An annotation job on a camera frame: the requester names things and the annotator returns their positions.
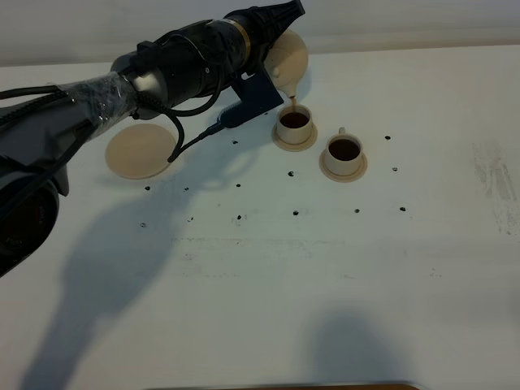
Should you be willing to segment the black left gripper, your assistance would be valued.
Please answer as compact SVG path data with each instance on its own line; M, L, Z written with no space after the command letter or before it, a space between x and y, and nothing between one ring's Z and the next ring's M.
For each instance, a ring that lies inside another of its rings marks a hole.
M240 102L257 106L283 103L283 98L267 73L264 61L275 41L304 14L301 1L292 0L270 6L255 6L251 10L234 11L227 15L243 28L245 40L249 43L245 65L232 82L232 89Z

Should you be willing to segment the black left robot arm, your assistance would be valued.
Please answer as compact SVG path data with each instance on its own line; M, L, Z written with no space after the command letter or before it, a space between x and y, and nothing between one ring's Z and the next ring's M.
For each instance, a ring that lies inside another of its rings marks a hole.
M264 63L304 12L298 1L232 11L139 43L104 76L2 92L19 99L1 110L2 273L51 233L59 197L69 192L68 162L120 121L165 115L183 136L184 117L207 111L233 89L238 102L205 130L211 136L279 106L283 99Z

